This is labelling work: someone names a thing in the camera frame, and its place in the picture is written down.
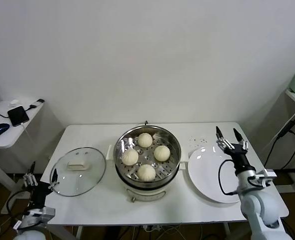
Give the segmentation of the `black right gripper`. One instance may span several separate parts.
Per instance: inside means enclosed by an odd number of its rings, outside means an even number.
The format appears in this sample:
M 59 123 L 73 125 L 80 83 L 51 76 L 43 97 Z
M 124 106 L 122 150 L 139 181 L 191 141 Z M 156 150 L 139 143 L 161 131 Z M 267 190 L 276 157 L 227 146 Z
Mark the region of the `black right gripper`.
M 242 135 L 233 128 L 233 132 L 237 143 L 231 144 L 227 139 L 224 138 L 220 128 L 215 127 L 216 130 L 216 143 L 218 147 L 224 151 L 225 154 L 231 157 L 231 160 L 234 164 L 235 174 L 238 175 L 245 171 L 252 171 L 253 166 L 250 165 L 246 154 L 249 149 L 249 144 L 246 140 L 243 139 Z

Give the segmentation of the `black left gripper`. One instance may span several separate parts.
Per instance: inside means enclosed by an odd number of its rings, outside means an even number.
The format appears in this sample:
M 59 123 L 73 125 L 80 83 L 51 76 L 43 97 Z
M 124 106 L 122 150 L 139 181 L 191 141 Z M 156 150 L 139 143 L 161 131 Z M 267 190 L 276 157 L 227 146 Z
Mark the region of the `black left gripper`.
M 43 208 L 45 206 L 46 197 L 53 191 L 55 186 L 59 184 L 58 182 L 58 173 L 54 169 L 50 184 L 47 182 L 40 181 L 37 185 L 37 180 L 34 175 L 36 162 L 34 161 L 27 173 L 23 176 L 23 184 L 25 187 L 34 187 L 31 195 L 31 208 Z

